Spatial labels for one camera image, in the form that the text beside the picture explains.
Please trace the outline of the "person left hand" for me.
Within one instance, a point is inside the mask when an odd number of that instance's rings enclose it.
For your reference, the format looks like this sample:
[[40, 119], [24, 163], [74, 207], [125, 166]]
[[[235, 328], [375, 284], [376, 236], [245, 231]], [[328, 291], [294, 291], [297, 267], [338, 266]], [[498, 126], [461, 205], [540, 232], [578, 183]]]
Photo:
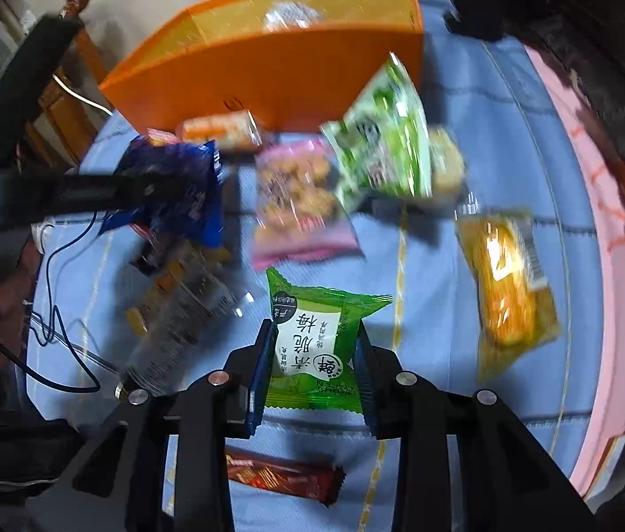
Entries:
[[24, 301], [35, 287], [41, 260], [42, 255], [29, 235], [18, 264], [0, 285], [0, 342], [14, 354], [19, 354], [24, 347]]

